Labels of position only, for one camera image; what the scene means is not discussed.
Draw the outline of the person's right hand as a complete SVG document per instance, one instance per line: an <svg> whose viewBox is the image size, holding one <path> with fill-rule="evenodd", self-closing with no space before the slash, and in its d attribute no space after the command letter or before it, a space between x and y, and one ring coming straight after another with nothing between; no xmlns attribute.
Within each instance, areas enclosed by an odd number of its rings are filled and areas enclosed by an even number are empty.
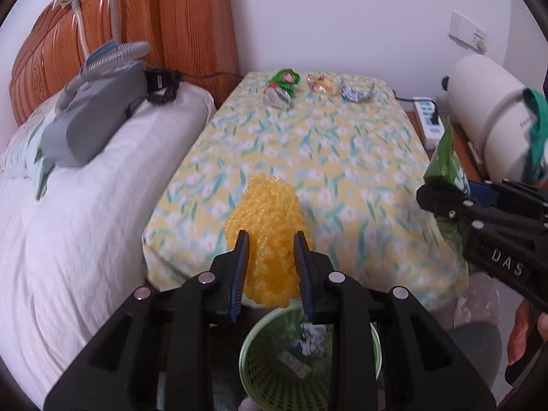
<svg viewBox="0 0 548 411"><path fill-rule="evenodd" d="M523 300L515 311L514 327L507 343L508 365L514 365L523 357L527 349L527 337L534 329L547 342L548 315L539 313L529 301Z"/></svg>

